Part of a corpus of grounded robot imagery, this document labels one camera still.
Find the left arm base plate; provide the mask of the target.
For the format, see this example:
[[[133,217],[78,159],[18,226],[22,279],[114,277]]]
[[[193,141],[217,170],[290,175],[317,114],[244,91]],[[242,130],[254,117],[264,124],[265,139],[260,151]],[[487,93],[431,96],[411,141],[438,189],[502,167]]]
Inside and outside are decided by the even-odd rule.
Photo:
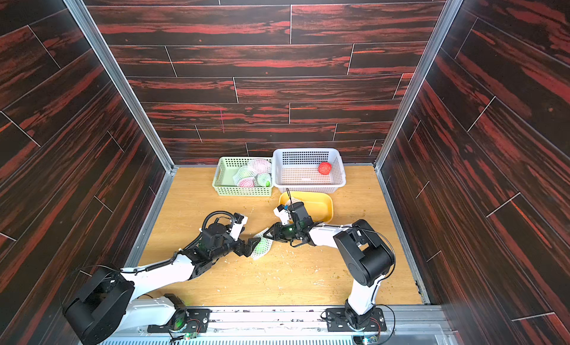
[[[205,333],[211,312],[207,308],[177,309],[166,324],[149,325],[146,330],[151,334]]]

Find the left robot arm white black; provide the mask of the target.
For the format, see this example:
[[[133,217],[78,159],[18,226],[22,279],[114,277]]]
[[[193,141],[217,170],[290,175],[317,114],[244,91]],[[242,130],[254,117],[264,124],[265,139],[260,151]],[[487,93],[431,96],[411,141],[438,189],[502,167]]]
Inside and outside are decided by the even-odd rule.
[[[62,314],[83,344],[99,344],[117,331],[167,326],[184,329],[186,306],[175,296],[145,298],[145,294],[200,277],[222,257],[234,252],[251,256],[260,238],[239,238],[247,222],[239,216],[229,225],[204,226],[189,245],[170,259],[138,267],[115,269],[99,265],[96,272],[62,304]]]

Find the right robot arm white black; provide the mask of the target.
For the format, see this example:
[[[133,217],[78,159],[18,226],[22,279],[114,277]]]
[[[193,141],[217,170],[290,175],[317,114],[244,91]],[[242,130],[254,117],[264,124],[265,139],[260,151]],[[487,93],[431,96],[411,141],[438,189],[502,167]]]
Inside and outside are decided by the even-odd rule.
[[[279,222],[264,237],[299,247],[332,247],[340,255],[353,277],[353,286],[344,305],[344,319],[353,330],[363,330],[376,308],[381,282],[396,266],[396,256],[380,235],[363,219],[345,226],[315,222],[302,202],[280,205],[274,209]]]

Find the red apple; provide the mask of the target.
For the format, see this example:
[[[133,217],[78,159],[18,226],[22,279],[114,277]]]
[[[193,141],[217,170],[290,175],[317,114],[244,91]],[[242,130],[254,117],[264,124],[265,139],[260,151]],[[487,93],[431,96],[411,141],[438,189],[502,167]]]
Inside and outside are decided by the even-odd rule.
[[[329,175],[332,171],[332,164],[328,162],[322,162],[318,166],[318,172],[321,175]]]

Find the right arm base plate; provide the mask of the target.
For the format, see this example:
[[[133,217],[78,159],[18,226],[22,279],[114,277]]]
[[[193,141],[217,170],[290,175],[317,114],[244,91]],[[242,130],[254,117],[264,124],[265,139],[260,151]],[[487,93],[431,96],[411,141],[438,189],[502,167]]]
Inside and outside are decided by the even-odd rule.
[[[347,307],[327,308],[321,314],[328,332],[377,332],[387,331],[383,311],[372,308],[363,315],[358,315]]]

